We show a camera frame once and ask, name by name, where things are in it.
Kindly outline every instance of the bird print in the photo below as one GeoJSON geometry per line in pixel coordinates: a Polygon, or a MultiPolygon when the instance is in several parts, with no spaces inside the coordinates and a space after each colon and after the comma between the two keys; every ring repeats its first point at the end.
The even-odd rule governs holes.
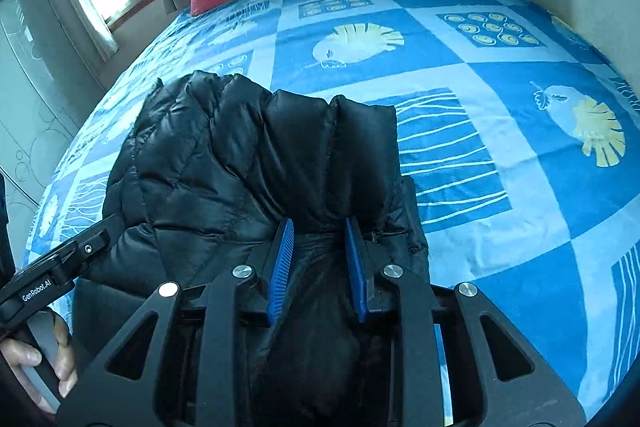
{"type": "Polygon", "coordinates": [[[313,55],[325,69],[344,68],[403,45],[404,37],[392,28],[374,23],[345,24],[318,42],[313,55]]]}
{"type": "Polygon", "coordinates": [[[116,89],[112,89],[108,96],[102,100],[102,109],[109,110],[123,99],[127,91],[127,84],[119,83],[116,89]]]}
{"type": "Polygon", "coordinates": [[[56,217],[56,212],[58,211],[58,195],[54,194],[53,197],[45,206],[44,211],[42,213],[42,223],[40,224],[40,237],[44,237],[51,225],[53,224],[53,218],[56,217]]]}
{"type": "Polygon", "coordinates": [[[254,21],[241,21],[235,24],[232,28],[229,28],[228,30],[220,33],[220,35],[217,35],[211,41],[211,44],[225,44],[226,42],[232,41],[236,37],[247,35],[249,31],[257,27],[258,23],[254,21]]]}
{"type": "Polygon", "coordinates": [[[135,123],[140,111],[142,110],[142,106],[145,101],[141,100],[140,102],[133,105],[125,114],[117,119],[111,126],[109,132],[104,137],[104,141],[108,142],[113,140],[114,138],[120,136],[124,131],[129,130],[133,124],[135,123]]]}
{"type": "Polygon", "coordinates": [[[625,134],[616,115],[606,103],[598,103],[573,87],[550,86],[534,97],[540,110],[566,134],[582,142],[582,153],[595,151],[598,167],[612,167],[625,155],[625,134]]]}
{"type": "Polygon", "coordinates": [[[585,50],[589,49],[589,45],[581,38],[581,36],[574,32],[574,29],[571,28],[571,26],[569,26],[561,18],[552,15],[551,23],[553,24],[554,29],[565,39],[567,39],[569,43],[574,44],[575,46],[579,46],[585,50]]]}

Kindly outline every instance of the black puffer jacket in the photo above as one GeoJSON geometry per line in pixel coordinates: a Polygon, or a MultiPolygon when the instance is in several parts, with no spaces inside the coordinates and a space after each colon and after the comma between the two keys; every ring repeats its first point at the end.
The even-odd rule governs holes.
{"type": "Polygon", "coordinates": [[[241,75],[158,82],[111,171],[103,214],[127,230],[78,282],[77,341],[95,356],[158,285],[212,281],[290,217],[285,310],[248,357],[254,422],[356,425],[383,401],[388,339],[353,310],[345,219],[428,278],[396,140],[393,107],[272,94],[241,75]]]}

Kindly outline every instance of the finger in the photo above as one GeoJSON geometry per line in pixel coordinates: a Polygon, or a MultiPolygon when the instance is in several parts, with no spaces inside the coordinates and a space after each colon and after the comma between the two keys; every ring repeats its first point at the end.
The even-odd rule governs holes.
{"type": "Polygon", "coordinates": [[[52,310],[51,313],[53,313],[53,336],[60,346],[66,347],[69,344],[69,326],[55,311],[52,310]]]}
{"type": "Polygon", "coordinates": [[[42,355],[34,347],[28,346],[14,339],[5,339],[0,343],[2,356],[11,368],[18,365],[34,367],[42,362],[42,355]]]}
{"type": "Polygon", "coordinates": [[[56,372],[58,380],[66,380],[69,378],[74,367],[76,367],[76,358],[71,346],[58,347],[56,360],[53,362],[53,370],[56,372]]]}
{"type": "Polygon", "coordinates": [[[60,396],[62,398],[66,398],[66,395],[70,393],[70,391],[75,387],[76,383],[78,383],[78,373],[75,371],[69,375],[65,381],[60,382],[60,387],[58,390],[60,391],[60,396]]]}
{"type": "Polygon", "coordinates": [[[17,367],[16,369],[14,369],[14,375],[16,380],[20,382],[20,385],[29,395],[29,398],[31,398],[36,404],[39,404],[42,396],[35,388],[35,386],[31,383],[31,380],[29,380],[27,375],[24,374],[24,371],[21,370],[20,367],[17,367]]]}

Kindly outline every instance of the metal screw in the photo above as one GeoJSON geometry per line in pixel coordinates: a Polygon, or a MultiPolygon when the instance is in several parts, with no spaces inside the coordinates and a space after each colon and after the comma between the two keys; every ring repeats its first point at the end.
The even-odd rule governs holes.
{"type": "Polygon", "coordinates": [[[475,297],[478,295],[478,287],[470,282],[463,282],[458,286],[458,291],[465,297],[475,297]]]}
{"type": "Polygon", "coordinates": [[[178,285],[175,282],[166,282],[158,288],[158,293],[162,297],[173,297],[178,293],[178,285]]]}
{"type": "Polygon", "coordinates": [[[387,277],[393,277],[393,279],[398,279],[398,277],[402,277],[404,270],[399,267],[397,264],[387,264],[385,266],[385,275],[387,277]]]}
{"type": "Polygon", "coordinates": [[[254,269],[246,264],[241,264],[240,266],[236,266],[233,270],[234,277],[238,277],[238,279],[246,279],[254,272],[254,269]]]}

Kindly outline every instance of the bed sheet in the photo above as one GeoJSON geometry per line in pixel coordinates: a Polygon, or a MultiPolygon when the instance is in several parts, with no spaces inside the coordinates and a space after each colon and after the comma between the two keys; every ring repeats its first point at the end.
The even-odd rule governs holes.
{"type": "MultiPolygon", "coordinates": [[[[394,105],[431,280],[474,281],[591,417],[640,344],[640,102],[528,0],[235,0],[184,12],[122,74],[56,169],[31,262],[100,219],[146,93],[193,70],[394,105]]],[[[55,308],[70,318],[71,296],[55,308]]]]}

